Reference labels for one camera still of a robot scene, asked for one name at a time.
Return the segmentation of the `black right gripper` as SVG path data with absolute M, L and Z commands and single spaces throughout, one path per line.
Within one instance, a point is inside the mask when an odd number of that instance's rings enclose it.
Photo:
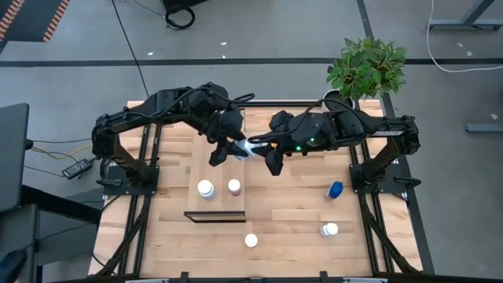
M 273 137 L 268 134 L 256 135 L 254 143 L 277 143 L 277 148 L 270 145 L 259 146 L 257 154 L 262 156 L 265 164 L 273 176 L 281 174 L 283 168 L 283 154 L 305 153 L 306 152 L 306 133 L 303 130 L 296 130 L 291 134 L 272 132 Z

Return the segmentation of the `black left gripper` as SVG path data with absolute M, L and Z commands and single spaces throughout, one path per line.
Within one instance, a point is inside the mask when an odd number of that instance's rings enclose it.
M 215 150 L 211 153 L 210 159 L 208 163 L 216 167 L 219 164 L 223 163 L 228 155 L 233 154 L 234 146 L 246 146 L 247 138 L 242 138 L 240 140 L 228 141 L 227 138 L 230 138 L 225 135 L 219 123 L 219 115 L 220 112 L 216 112 L 210 119 L 210 124 L 207 129 L 207 141 L 211 144 L 216 143 Z

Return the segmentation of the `white medicine bottle white cap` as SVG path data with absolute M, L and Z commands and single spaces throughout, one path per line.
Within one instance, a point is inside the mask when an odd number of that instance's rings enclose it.
M 215 197 L 215 187 L 207 179 L 203 179 L 197 184 L 197 192 L 205 200 L 212 200 Z
M 339 233 L 339 227 L 334 222 L 329 222 L 321 226 L 319 232 L 322 237 L 332 237 Z
M 237 146 L 238 148 L 240 148 L 243 151 L 245 151 L 247 153 L 247 156 L 235 156 L 235 158 L 238 159 L 238 160 L 240 160 L 240 161 L 244 161 L 246 159 L 250 159 L 250 158 L 256 156 L 256 154 L 252 151 L 253 149 L 260 148 L 260 147 L 266 147 L 266 146 L 267 146 L 266 143 L 254 144 L 254 143 L 250 143 L 247 140 L 247 145 L 246 146 Z

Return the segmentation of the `clear bottle blue cap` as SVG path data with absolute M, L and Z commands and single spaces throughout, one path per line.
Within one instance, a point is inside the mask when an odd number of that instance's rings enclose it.
M 327 200 L 335 200 L 343 192 L 344 185 L 342 182 L 334 182 L 325 192 L 325 198 Z

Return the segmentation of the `green plant white pot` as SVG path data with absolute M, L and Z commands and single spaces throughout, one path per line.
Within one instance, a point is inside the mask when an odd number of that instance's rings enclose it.
M 344 41 L 340 56 L 327 68 L 331 89 L 323 95 L 324 110 L 341 110 L 342 104 L 354 108 L 362 98 L 398 93 L 406 83 L 405 48 L 369 37 Z

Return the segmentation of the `black equipment base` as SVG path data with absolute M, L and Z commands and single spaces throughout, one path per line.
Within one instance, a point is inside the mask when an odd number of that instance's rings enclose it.
M 207 0 L 160 0 L 165 9 L 174 9 L 181 7 L 193 7 Z

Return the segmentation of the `black power adapter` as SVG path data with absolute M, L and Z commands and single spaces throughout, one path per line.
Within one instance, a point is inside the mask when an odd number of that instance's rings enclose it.
M 66 179 L 72 180 L 73 178 L 79 177 L 81 174 L 91 169 L 93 166 L 93 162 L 94 158 L 81 159 L 77 163 L 71 165 L 70 167 L 66 167 L 61 173 Z

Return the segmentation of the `black monitor panel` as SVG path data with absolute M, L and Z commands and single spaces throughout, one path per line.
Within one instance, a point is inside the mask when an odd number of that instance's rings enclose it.
M 0 213 L 20 205 L 29 105 L 0 108 Z

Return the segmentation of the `grey floor bar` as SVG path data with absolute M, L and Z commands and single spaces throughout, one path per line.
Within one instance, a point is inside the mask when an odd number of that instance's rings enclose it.
M 503 133 L 503 123 L 468 123 L 469 133 Z

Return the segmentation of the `dark grey desk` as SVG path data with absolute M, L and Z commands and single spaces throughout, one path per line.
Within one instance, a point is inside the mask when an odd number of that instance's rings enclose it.
M 101 211 L 97 208 L 22 186 L 20 205 L 0 213 L 0 261 L 14 250 L 24 250 L 27 255 L 14 283 L 37 282 L 41 211 L 89 224 L 98 224 L 101 219 Z

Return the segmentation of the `dark mat orange striped edges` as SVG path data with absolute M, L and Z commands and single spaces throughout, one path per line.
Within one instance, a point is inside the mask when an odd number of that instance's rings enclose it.
M 48 42 L 70 0 L 0 0 L 0 42 Z

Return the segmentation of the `dark blue chair part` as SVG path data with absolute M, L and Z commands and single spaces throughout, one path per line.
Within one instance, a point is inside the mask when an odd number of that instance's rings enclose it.
M 0 261 L 0 283 L 14 283 L 19 277 L 27 258 L 24 250 L 14 250 L 9 252 Z

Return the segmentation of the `wooden shelf black frame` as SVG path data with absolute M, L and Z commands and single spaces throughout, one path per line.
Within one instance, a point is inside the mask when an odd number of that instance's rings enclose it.
M 193 151 L 190 160 L 189 195 L 187 209 L 183 215 L 193 222 L 245 222 L 244 212 L 244 162 L 234 156 L 216 167 L 208 161 L 216 144 L 207 141 L 206 135 L 193 135 Z M 228 191 L 228 181 L 238 179 L 241 183 L 239 196 L 232 196 Z M 215 187 L 212 200 L 203 199 L 197 192 L 199 181 L 207 179 Z

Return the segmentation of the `grey desk leg frame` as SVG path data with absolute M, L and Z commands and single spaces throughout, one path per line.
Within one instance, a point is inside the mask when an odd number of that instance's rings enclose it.
M 434 19 L 435 0 L 431 0 L 431 12 L 428 18 L 427 30 L 435 28 L 474 28 L 490 31 L 499 31 L 503 28 L 503 19 L 484 19 L 481 16 L 493 5 L 496 0 L 477 0 L 477 2 L 459 19 Z

